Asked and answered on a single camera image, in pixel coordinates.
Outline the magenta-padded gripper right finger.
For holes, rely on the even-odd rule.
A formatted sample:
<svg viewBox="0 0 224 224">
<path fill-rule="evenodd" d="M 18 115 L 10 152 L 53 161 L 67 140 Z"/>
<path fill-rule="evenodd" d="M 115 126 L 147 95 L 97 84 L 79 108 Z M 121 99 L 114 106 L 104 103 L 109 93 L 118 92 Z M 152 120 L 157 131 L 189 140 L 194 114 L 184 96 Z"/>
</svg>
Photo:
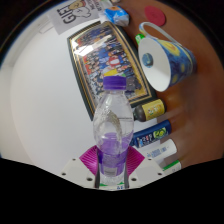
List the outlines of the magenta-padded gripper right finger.
<svg viewBox="0 0 224 224">
<path fill-rule="evenodd" d="M 124 176 L 126 189 L 143 187 L 163 176 L 164 172 L 153 159 L 144 157 L 133 147 L 128 148 Z"/>
</svg>

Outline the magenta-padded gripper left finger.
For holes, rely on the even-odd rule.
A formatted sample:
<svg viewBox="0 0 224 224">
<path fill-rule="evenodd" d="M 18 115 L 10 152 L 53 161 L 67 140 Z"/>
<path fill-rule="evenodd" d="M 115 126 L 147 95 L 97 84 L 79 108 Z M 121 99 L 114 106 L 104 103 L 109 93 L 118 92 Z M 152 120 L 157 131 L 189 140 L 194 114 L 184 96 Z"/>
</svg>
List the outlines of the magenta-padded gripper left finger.
<svg viewBox="0 0 224 224">
<path fill-rule="evenodd" d="M 60 176 L 84 188 L 98 189 L 100 174 L 98 170 L 97 147 L 93 146 L 78 158 L 72 158 L 61 171 Z"/>
</svg>

